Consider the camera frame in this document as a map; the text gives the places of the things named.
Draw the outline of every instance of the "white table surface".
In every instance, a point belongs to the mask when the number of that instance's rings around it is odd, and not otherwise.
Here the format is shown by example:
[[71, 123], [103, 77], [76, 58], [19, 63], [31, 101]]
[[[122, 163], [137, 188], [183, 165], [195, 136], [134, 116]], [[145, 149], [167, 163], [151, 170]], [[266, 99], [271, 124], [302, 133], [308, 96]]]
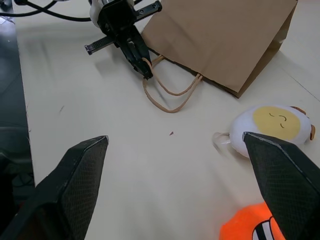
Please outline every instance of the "white table surface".
[[[61, 2], [52, 9], [89, 15], [87, 0]], [[212, 135], [226, 132], [242, 111], [265, 103], [298, 106], [320, 129], [319, 11], [318, 0], [299, 1], [281, 52], [240, 99], [203, 82], [176, 114], [148, 101], [141, 76], [119, 49], [110, 46], [88, 56], [84, 45], [103, 37], [92, 23], [46, 14], [16, 19], [35, 182], [57, 166], [68, 148], [108, 135], [86, 239], [218, 239], [223, 223], [262, 197], [249, 160], [223, 158]], [[177, 92], [194, 78], [168, 62], [156, 71]], [[156, 99], [164, 96], [169, 108], [184, 100], [150, 88]], [[319, 145], [316, 138], [304, 148], [318, 166]]]

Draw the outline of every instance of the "brown paper bag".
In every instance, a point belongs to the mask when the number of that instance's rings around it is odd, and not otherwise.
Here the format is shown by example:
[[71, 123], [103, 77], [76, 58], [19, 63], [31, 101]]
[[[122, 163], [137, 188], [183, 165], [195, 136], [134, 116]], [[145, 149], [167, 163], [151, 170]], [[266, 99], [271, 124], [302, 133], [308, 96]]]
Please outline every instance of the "brown paper bag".
[[297, 0], [162, 0], [142, 36], [153, 51], [240, 97], [287, 37]]

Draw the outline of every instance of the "paper bag handle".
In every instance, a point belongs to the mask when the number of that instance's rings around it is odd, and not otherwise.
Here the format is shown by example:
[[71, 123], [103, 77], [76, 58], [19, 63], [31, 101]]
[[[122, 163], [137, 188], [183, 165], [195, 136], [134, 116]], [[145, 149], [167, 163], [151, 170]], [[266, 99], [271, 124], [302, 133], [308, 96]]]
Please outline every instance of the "paper bag handle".
[[151, 71], [152, 71], [152, 73], [153, 73], [153, 76], [155, 77], [156, 81], [159, 83], [159, 85], [160, 85], [168, 94], [170, 94], [170, 95], [172, 95], [172, 96], [181, 96], [181, 95], [187, 93], [189, 90], [191, 90], [190, 93], [189, 93], [189, 95], [188, 95], [188, 97], [186, 98], [186, 100], [185, 100], [180, 106], [178, 106], [177, 108], [175, 108], [175, 109], [173, 109], [173, 110], [169, 110], [169, 109], [165, 108], [164, 106], [162, 106], [160, 103], [158, 103], [156, 100], [154, 100], [154, 99], [151, 97], [150, 93], [149, 93], [148, 90], [147, 90], [147, 80], [146, 80], [145, 78], [142, 80], [142, 86], [143, 86], [143, 90], [144, 90], [147, 98], [150, 100], [150, 102], [153, 103], [153, 105], [155, 105], [158, 109], [160, 109], [160, 110], [162, 110], [162, 111], [164, 111], [164, 112], [166, 112], [166, 113], [168, 113], [168, 114], [174, 114], [174, 113], [179, 112], [179, 111], [184, 107], [184, 105], [187, 103], [187, 101], [189, 100], [189, 98], [191, 97], [191, 95], [194, 93], [197, 85], [201, 82], [203, 76], [198, 73], [198, 74], [196, 75], [195, 79], [193, 80], [193, 82], [191, 83], [191, 85], [190, 85], [186, 90], [184, 90], [184, 91], [182, 91], [182, 92], [179, 92], [179, 93], [174, 93], [174, 92], [168, 90], [168, 89], [164, 86], [164, 84], [160, 81], [160, 79], [158, 78], [157, 74], [155, 73], [155, 71], [154, 71], [154, 69], [153, 69], [153, 67], [155, 67], [158, 63], [160, 63], [163, 59], [165, 59], [165, 58], [164, 58], [162, 55], [159, 55], [155, 60], [152, 61], [152, 65], [151, 65], [151, 63], [150, 63], [146, 58], [142, 58], [142, 60], [145, 61], [145, 62], [149, 65], [149, 67], [150, 67], [150, 69], [151, 69]]

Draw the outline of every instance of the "egg plush toy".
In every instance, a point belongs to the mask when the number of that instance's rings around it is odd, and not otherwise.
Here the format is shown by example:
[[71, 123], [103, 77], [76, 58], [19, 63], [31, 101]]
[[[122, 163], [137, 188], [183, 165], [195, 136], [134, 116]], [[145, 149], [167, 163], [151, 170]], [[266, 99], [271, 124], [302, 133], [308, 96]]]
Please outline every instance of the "egg plush toy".
[[306, 112], [294, 106], [259, 105], [241, 115], [232, 123], [229, 132], [232, 147], [245, 157], [249, 157], [243, 133], [253, 132], [272, 136], [295, 145], [313, 140], [316, 128], [311, 125]]

